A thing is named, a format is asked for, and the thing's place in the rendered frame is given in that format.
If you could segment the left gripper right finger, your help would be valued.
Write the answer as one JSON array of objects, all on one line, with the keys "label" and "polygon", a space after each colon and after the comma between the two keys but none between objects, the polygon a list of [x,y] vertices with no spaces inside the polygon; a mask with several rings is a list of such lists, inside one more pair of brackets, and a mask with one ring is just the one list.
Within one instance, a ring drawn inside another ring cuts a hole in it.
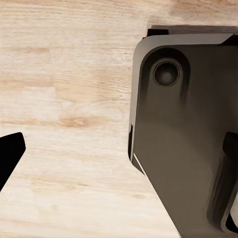
[{"label": "left gripper right finger", "polygon": [[238,171],[238,133],[227,132],[222,149]]}]

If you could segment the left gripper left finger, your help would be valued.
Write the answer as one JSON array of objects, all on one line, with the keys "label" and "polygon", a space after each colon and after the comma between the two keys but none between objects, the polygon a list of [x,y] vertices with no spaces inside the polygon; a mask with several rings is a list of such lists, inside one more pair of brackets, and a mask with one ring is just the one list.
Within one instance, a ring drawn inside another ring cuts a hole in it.
[{"label": "left gripper left finger", "polygon": [[21,132],[0,137],[0,191],[26,151]]}]

